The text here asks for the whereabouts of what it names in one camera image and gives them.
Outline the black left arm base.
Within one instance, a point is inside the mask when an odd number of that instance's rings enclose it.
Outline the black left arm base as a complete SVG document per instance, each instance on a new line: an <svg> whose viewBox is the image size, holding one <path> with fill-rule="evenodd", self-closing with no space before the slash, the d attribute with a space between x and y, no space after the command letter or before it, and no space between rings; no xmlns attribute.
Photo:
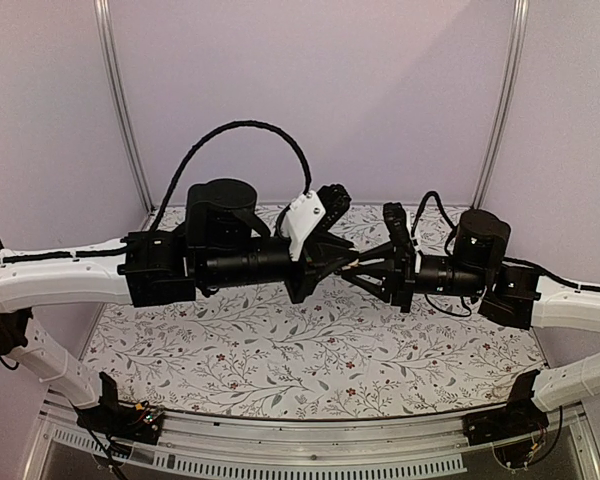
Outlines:
<svg viewBox="0 0 600 480"><path fill-rule="evenodd" d="M99 373L101 394L94 407L75 408L77 425L108 437L157 445L162 433L165 410L142 401L133 406L121 403L116 382Z"/></svg>

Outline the white earbud charging case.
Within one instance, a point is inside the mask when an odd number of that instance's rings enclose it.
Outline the white earbud charging case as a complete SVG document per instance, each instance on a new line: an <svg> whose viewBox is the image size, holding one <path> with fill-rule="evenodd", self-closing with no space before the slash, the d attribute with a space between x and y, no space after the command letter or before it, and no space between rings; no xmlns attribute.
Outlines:
<svg viewBox="0 0 600 480"><path fill-rule="evenodd" d="M360 263L360 262L359 262L359 259L353 260L353 261L351 261L351 262L349 262L349 263L345 264L344 266L342 266L342 267L339 269L339 271L340 271L340 272L346 272L346 271L349 271L349 270L351 270L351 269L353 269L353 268L356 268L356 267L358 267L358 266L359 266L359 263Z"/></svg>

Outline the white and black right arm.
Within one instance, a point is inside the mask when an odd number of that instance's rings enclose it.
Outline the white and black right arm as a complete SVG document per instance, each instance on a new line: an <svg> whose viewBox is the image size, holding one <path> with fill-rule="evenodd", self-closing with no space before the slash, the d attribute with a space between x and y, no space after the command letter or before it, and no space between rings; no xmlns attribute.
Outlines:
<svg viewBox="0 0 600 480"><path fill-rule="evenodd" d="M384 222L388 242L352 252L332 273L404 312L416 294L469 297L478 302L479 315L500 326L600 333L600 284L567 280L507 256L511 228L494 214L463 212L446 256L421 252L416 222L400 205L386 204Z"/></svg>

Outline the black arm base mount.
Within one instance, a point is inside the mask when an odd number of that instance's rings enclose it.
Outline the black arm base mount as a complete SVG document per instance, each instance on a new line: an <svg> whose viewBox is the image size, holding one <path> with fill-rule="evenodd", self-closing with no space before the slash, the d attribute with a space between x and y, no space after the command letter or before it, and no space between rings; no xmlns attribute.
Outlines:
<svg viewBox="0 0 600 480"><path fill-rule="evenodd" d="M533 402L539 370L519 375L504 406L462 417L463 434L471 446L530 434L549 426L548 416Z"/></svg>

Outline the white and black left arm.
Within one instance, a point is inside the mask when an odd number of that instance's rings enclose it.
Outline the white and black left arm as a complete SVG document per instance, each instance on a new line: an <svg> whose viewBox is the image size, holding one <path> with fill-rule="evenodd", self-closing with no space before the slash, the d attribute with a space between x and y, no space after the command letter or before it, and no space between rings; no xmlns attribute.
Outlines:
<svg viewBox="0 0 600 480"><path fill-rule="evenodd" d="M331 233L350 206L339 185L294 199L270 229L256 215L257 194L244 181L192 186L184 222L153 226L100 245L15 253L0 241L0 356L38 373L108 434L128 426L115 382L94 374L34 321L36 306L114 303L150 307L208 297L225 287L281 282L293 303L354 259L349 241Z"/></svg>

